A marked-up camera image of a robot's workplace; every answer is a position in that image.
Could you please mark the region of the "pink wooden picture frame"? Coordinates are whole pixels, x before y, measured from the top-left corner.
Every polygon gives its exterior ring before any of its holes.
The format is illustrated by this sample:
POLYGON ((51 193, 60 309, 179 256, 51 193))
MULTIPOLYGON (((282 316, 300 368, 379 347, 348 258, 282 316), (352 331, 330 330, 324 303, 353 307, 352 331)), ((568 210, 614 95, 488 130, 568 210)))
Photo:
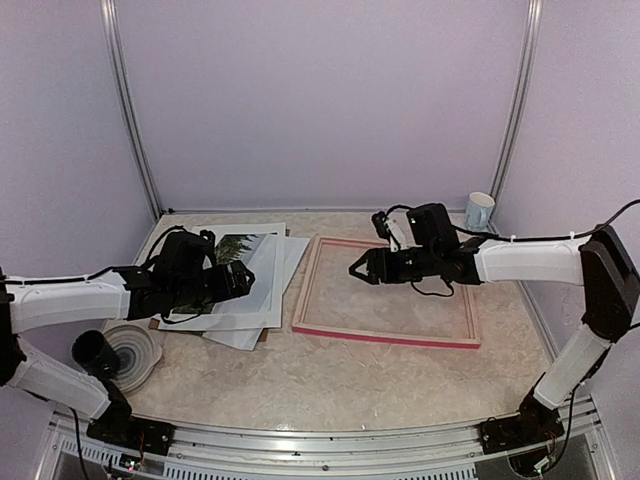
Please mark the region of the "pink wooden picture frame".
POLYGON ((426 297, 408 285, 371 286, 348 267, 380 241, 317 235, 309 249, 291 330, 307 335, 419 347, 477 349, 473 291, 426 297))

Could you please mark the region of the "white photo mat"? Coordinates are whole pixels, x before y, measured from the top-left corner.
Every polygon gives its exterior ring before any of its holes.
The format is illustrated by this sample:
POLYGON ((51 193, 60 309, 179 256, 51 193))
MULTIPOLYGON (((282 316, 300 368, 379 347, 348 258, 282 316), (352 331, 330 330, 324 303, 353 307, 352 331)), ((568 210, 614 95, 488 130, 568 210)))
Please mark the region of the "white photo mat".
POLYGON ((190 231, 196 234, 201 231, 210 231, 215 235, 216 240, 221 239, 225 235, 276 234, 284 236, 286 224, 284 222, 275 222, 266 224, 199 225, 191 227, 190 231))

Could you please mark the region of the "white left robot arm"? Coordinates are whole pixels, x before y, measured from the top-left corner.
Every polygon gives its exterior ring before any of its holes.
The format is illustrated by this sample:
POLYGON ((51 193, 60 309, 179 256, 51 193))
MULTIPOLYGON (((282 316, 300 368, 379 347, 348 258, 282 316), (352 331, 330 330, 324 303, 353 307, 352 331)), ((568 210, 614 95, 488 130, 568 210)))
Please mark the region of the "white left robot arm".
POLYGON ((81 373, 41 352, 21 334, 90 320, 166 318, 247 296, 255 275, 240 260, 216 258, 215 235, 172 229, 140 265, 110 266, 76 277, 1 278, 1 383, 81 412, 121 445, 140 424, 108 380, 81 373))

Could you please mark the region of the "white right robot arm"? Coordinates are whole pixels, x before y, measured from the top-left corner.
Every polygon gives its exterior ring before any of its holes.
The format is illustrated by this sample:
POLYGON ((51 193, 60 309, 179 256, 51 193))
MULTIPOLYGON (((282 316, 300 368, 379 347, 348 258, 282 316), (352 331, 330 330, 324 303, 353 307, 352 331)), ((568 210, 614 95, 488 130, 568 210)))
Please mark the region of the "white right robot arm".
POLYGON ((518 442, 535 442, 550 427, 546 409, 559 407, 636 326, 639 272, 613 221, 581 233, 502 237, 454 225, 440 203, 402 209, 414 243, 407 244, 390 211, 375 213, 372 223, 388 244, 366 250, 350 265, 351 276, 411 286, 437 277, 447 288, 517 282, 544 324, 564 330, 564 344, 533 388, 537 405, 511 423, 518 442))

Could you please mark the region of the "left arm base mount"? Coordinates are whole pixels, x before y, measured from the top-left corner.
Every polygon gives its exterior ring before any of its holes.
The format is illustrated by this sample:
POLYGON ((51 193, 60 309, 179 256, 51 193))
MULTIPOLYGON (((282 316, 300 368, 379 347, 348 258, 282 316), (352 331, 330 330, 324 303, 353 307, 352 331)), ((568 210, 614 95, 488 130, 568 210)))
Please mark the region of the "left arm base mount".
POLYGON ((167 456, 176 427, 171 423, 134 416, 117 386, 110 381, 104 386, 109 404, 104 413, 90 421, 87 436, 142 454, 167 456))

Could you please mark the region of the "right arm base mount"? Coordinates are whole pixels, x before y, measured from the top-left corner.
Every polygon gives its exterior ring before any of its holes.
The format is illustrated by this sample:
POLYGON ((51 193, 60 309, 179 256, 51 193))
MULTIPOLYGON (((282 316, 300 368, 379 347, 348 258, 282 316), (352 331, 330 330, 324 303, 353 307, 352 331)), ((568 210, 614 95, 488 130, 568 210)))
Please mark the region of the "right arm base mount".
POLYGON ((485 455, 550 441, 565 434, 558 408, 549 409, 534 397, 531 389, 516 413, 490 417, 478 425, 485 455))

